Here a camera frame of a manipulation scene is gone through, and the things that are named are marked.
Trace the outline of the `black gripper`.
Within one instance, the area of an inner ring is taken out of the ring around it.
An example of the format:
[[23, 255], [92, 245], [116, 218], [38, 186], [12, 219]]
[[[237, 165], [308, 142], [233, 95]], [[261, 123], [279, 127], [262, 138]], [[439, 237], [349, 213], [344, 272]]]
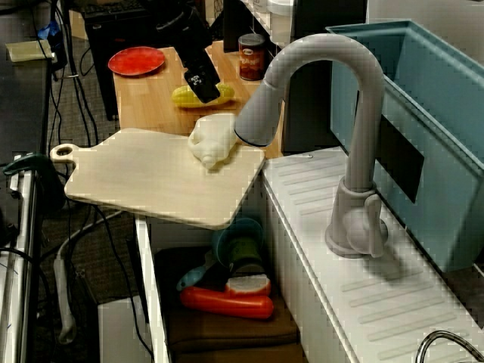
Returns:
[[197, 98], [203, 103], [220, 97], [216, 85], [220, 78], [204, 48], [183, 48], [179, 51], [182, 66], [186, 68], [185, 80]]

